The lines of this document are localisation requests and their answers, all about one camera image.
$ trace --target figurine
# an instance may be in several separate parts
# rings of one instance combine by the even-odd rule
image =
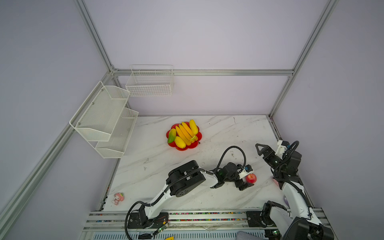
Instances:
[[[112,201],[112,203],[114,205],[118,205],[119,204],[119,201],[123,201],[124,200],[124,194],[122,192],[118,192],[114,195],[114,199]]]

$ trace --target fruit plate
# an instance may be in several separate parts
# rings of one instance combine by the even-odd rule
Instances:
[[[181,124],[181,123],[176,123],[176,124],[174,124],[170,129],[176,129],[176,126],[178,126],[179,124]],[[196,137],[197,137],[197,140],[195,141],[195,142],[193,142],[193,143],[191,143],[191,145],[189,145],[189,146],[186,146],[185,148],[179,148],[179,147],[177,147],[176,146],[176,143],[173,141],[172,143],[168,143],[168,145],[170,146],[170,147],[175,147],[177,150],[179,150],[179,151],[185,151],[185,150],[187,150],[188,148],[195,148],[195,147],[197,147],[197,145],[200,143],[199,141],[201,140],[201,138],[203,137],[202,136],[202,134],[201,134],[201,132],[200,132],[200,128],[199,128],[199,126],[197,126],[197,129],[199,130],[199,132],[196,134]]]

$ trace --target gray cloth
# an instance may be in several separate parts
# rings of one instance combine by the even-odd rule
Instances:
[[[236,240],[263,240],[262,238],[252,236],[246,232],[238,232],[236,235]]]

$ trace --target purple object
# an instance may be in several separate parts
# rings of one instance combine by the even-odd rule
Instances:
[[[288,200],[287,200],[287,198],[286,198],[285,196],[284,196],[284,202],[285,202],[285,204],[288,205],[288,207],[289,207]]]

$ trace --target white marble table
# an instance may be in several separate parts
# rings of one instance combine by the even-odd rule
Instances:
[[[200,128],[201,144],[183,152],[169,147],[166,132],[173,124],[190,119]],[[127,211],[138,200],[150,201],[164,186],[168,173],[191,160],[196,160],[206,170],[214,169],[224,150],[232,145],[243,149],[247,164],[255,170],[257,182],[254,186],[244,191],[239,191],[232,182],[218,189],[198,186],[186,196],[169,202],[165,209],[245,209],[262,207],[268,200],[285,205],[283,193],[271,178],[270,167],[257,155],[256,143],[277,147],[265,115],[138,117],[104,211]],[[228,162],[243,164],[241,152],[229,150],[221,167]],[[112,200],[117,192],[123,192],[125,199],[116,206]]]

